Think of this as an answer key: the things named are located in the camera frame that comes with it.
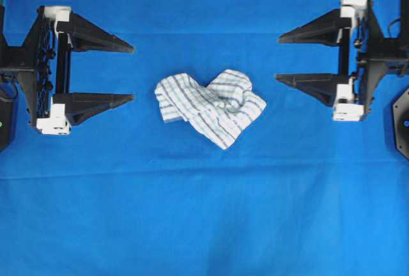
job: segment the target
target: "checkered towel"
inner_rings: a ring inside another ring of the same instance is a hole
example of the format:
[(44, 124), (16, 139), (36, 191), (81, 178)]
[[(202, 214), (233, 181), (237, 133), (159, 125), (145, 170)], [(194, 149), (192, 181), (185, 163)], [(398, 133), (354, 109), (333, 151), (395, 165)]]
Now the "checkered towel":
[(264, 110), (248, 76), (226, 70), (208, 86), (186, 73), (161, 80), (155, 90), (165, 123), (183, 119), (226, 150)]

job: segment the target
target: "blue stripe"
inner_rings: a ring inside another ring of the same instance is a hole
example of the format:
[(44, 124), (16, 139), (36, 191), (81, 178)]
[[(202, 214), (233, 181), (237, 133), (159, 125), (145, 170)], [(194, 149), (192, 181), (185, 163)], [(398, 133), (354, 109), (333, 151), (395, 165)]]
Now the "blue stripe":
[(258, 105), (258, 103), (253, 102), (252, 100), (248, 100), (247, 102), (249, 102), (249, 103), (255, 105), (255, 106), (260, 110), (260, 112), (263, 112), (262, 108)]
[(241, 85), (239, 85), (239, 84), (234, 84), (234, 83), (212, 82), (210, 85), (211, 85), (211, 86), (233, 86), (233, 87), (240, 88), (240, 89), (242, 89), (243, 91), (245, 90), (245, 88), (243, 88)]
[[(204, 97), (203, 95), (202, 95), (202, 93), (201, 93), (201, 90), (200, 89), (197, 89), (197, 88), (195, 88), (193, 85), (192, 85), (192, 83), (191, 83), (191, 81), (190, 81), (190, 78), (189, 78), (189, 84), (192, 86), (192, 88), (194, 88), (198, 93), (199, 93), (199, 95), (206, 101), (206, 102), (208, 102), (208, 104), (210, 104), (213, 108), (215, 108), (215, 110), (216, 110), (216, 112), (217, 112), (217, 108), (216, 108), (216, 106), (214, 105), (214, 104), (212, 104), (206, 97)], [(243, 132), (243, 129), (237, 124), (237, 122), (234, 120), (234, 119), (231, 119), (230, 118), (230, 116), (229, 116), (229, 114), (226, 112), (226, 111), (223, 111), (223, 110), (221, 110), (222, 112), (223, 112), (223, 114), (224, 115), (226, 115), (226, 117), (228, 118), (228, 119), (230, 119), (230, 120), (232, 120), (233, 121), (233, 123), (236, 125), (236, 127), (240, 130), (240, 132)]]
[(209, 124), (205, 121), (205, 119), (202, 117), (202, 115), (199, 113), (198, 116), (201, 118), (201, 120), (203, 121), (203, 123), (205, 123), (205, 125), (209, 128), (210, 131), (213, 132), (214, 135), (216, 135), (216, 137), (223, 143), (223, 145), (228, 148), (227, 144), (223, 141), (223, 139), (209, 126)]
[(235, 77), (237, 77), (237, 78), (240, 78), (240, 79), (246, 80), (246, 82), (249, 82), (249, 79), (248, 79), (248, 78), (245, 78), (245, 77), (242, 77), (242, 76), (236, 75), (235, 73), (229, 73), (229, 72), (222, 72), (222, 73), (226, 73), (226, 74), (228, 74), (228, 75), (230, 75), (230, 76), (235, 76)]
[(190, 100), (190, 98), (187, 96), (185, 90), (180, 86), (180, 83), (178, 81), (178, 79), (175, 76), (172, 76), (173, 80), (176, 82), (176, 85), (178, 86), (178, 88), (180, 89), (180, 91), (182, 92), (182, 94), (184, 95), (184, 97), (186, 98), (186, 100), (191, 104), (191, 106), (193, 108), (195, 108), (196, 111), (198, 111), (199, 109), (193, 104), (193, 102)]
[(164, 119), (164, 123), (172, 123), (173, 121), (183, 121), (183, 118), (179, 116), (178, 118)]
[(231, 133), (230, 132), (228, 132), (221, 124), (220, 124), (220, 120), (219, 120), (219, 118), (217, 118), (217, 123), (219, 124), (219, 126), (221, 127), (221, 129), (223, 129), (224, 130), (224, 132), (225, 133), (227, 133), (228, 135), (230, 135), (231, 136), (231, 138), (235, 141), (236, 140), (236, 138), (235, 137), (233, 137), (232, 135), (231, 135)]
[(173, 99), (169, 96), (169, 93), (166, 91), (165, 86), (160, 82), (160, 86), (162, 86), (162, 89), (164, 90), (164, 93), (166, 94), (166, 96), (168, 97), (168, 99), (172, 102), (172, 104), (174, 105), (175, 108), (177, 108), (177, 110), (179, 111), (179, 113), (187, 120), (187, 117), (182, 113), (182, 111), (178, 108), (178, 106), (175, 104), (175, 102), (173, 101)]

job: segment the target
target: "blue backdrop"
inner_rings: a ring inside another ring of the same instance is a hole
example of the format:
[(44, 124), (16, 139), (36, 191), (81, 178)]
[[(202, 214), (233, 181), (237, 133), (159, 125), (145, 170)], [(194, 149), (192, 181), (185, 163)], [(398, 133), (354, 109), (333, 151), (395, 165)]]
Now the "blue backdrop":
[[(68, 137), (34, 132), (20, 99), (0, 154), (0, 275), (408, 275), (409, 163), (390, 105), (409, 79), (385, 78), (361, 123), (274, 81), (337, 72), (337, 49), (277, 37), (339, 1), (5, 0), (12, 45), (37, 7), (63, 4), (137, 52), (73, 54), (72, 91), (135, 102)], [(399, 0), (374, 2), (386, 29)], [(268, 103), (230, 149), (163, 124), (160, 79), (226, 68)]]

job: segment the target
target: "white towel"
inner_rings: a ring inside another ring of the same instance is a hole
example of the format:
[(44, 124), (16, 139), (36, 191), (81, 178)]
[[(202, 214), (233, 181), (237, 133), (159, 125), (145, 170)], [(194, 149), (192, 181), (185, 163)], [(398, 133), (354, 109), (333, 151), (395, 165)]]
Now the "white towel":
[(248, 76), (234, 70), (222, 72), (206, 88), (186, 73), (173, 75), (158, 83), (155, 94), (165, 123), (188, 121), (224, 150), (266, 107)]

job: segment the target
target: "black mounting bracket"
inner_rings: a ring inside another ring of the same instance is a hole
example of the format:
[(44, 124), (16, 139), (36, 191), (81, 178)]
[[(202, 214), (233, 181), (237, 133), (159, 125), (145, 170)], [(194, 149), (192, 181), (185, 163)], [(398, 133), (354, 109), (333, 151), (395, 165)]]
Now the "black mounting bracket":
[[(371, 112), (374, 91), (379, 82), (387, 74), (400, 77), (407, 74), (409, 66), (409, 0), (401, 0), (401, 30), (398, 37), (385, 37), (373, 11), (372, 0), (367, 0), (364, 15), (354, 18), (342, 17), (340, 9), (332, 10), (312, 22), (296, 28), (279, 38), (280, 43), (318, 43), (330, 47), (339, 47), (338, 74), (305, 73), (279, 74), (275, 78), (292, 88), (299, 89), (321, 101), (328, 107), (333, 107), (337, 96), (338, 84), (346, 84), (360, 79), (358, 92), (354, 101), (349, 104), (363, 106), (366, 118)], [(350, 36), (351, 30), (357, 29), (354, 46), (358, 50), (357, 67), (349, 73)]]
[[(134, 99), (133, 94), (70, 93), (72, 52), (133, 53), (131, 45), (72, 12), (70, 7), (41, 6), (22, 46), (9, 46), (3, 34), (4, 11), (4, 6), (0, 6), (0, 84), (20, 85), (26, 97), (29, 124), (37, 131), (69, 134), (69, 125), (79, 125)], [(65, 19), (57, 16), (60, 11)], [(54, 85), (49, 61), (56, 55), (55, 94), (51, 97)], [(63, 112), (52, 113), (54, 104), (63, 105), (59, 108)], [(10, 143), (12, 105), (13, 98), (0, 88), (0, 151)]]
[(409, 89), (392, 106), (396, 149), (409, 159)]

